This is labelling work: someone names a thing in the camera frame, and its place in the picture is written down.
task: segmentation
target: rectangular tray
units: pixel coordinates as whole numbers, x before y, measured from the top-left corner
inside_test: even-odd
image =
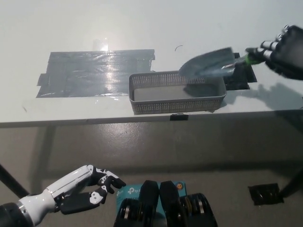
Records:
[[[226,96],[223,78],[187,79],[178,71],[133,74],[129,99],[134,114],[165,114],[219,109]]]

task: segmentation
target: gray tape patch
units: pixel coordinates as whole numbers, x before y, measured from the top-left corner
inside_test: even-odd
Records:
[[[52,52],[37,97],[127,96],[129,76],[154,59],[154,50]]]

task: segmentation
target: gray floor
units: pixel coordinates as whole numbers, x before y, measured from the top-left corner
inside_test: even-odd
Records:
[[[283,187],[303,166],[303,135],[279,117],[1,129],[0,160],[39,193],[84,164],[108,168],[126,183],[183,180],[204,193],[220,227],[301,227],[303,194],[284,204],[253,206],[248,186]],[[0,203],[17,197],[0,184]],[[48,215],[41,224],[112,227],[116,198],[76,215]]]

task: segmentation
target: table surface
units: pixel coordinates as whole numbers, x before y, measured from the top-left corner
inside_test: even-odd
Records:
[[[134,115],[127,96],[36,98],[50,52],[92,51],[96,39],[109,50],[154,49],[152,70],[178,70],[215,49],[273,40],[286,25],[303,26],[297,0],[53,0],[0,3],[0,127],[67,123],[169,120],[171,114]],[[228,91],[223,107],[206,115],[299,110],[303,82],[253,67],[250,90]]]

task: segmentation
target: white robotic hand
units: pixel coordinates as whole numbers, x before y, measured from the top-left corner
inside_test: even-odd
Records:
[[[81,192],[86,186],[99,185],[94,192]],[[93,165],[82,166],[49,185],[41,194],[26,196],[17,203],[29,226],[41,223],[47,213],[61,211],[72,214],[90,210],[104,204],[113,187],[126,184],[115,174]]]

